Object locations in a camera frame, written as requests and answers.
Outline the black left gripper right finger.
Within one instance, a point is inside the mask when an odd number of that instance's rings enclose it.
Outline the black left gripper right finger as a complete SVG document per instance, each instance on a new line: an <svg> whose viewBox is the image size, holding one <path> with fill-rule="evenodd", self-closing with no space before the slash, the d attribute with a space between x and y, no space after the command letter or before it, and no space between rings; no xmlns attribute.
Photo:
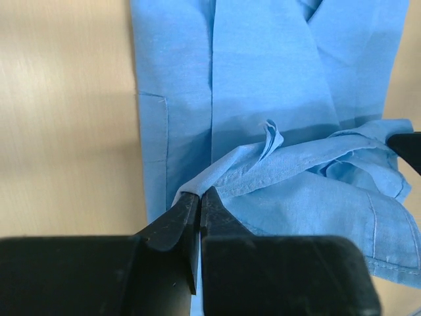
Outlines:
<svg viewBox="0 0 421 316"><path fill-rule="evenodd" d="M364 257L340 236L256 236L201 199L205 315L380 315Z"/></svg>

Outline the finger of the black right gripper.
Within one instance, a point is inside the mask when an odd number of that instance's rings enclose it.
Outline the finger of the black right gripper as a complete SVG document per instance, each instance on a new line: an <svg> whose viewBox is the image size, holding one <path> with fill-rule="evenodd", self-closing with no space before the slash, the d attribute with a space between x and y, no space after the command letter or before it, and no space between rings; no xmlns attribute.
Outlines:
<svg viewBox="0 0 421 316"><path fill-rule="evenodd" d="M387 146L421 175L421 132L394 134Z"/></svg>

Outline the light blue shirt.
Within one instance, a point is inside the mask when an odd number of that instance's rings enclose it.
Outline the light blue shirt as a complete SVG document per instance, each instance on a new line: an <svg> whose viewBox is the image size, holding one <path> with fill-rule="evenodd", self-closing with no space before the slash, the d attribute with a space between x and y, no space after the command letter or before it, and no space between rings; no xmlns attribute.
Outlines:
<svg viewBox="0 0 421 316"><path fill-rule="evenodd" d="M410 185L382 117L408 1L132 1L154 221L215 187L260 235L338 235L420 287Z"/></svg>

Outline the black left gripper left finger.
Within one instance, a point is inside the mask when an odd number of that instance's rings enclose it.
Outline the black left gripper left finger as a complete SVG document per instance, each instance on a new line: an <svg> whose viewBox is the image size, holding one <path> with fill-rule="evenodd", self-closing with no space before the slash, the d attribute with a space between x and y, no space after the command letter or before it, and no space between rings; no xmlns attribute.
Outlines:
<svg viewBox="0 0 421 316"><path fill-rule="evenodd" d="M188 315L200 200L183 194L137 234L1 240L2 315Z"/></svg>

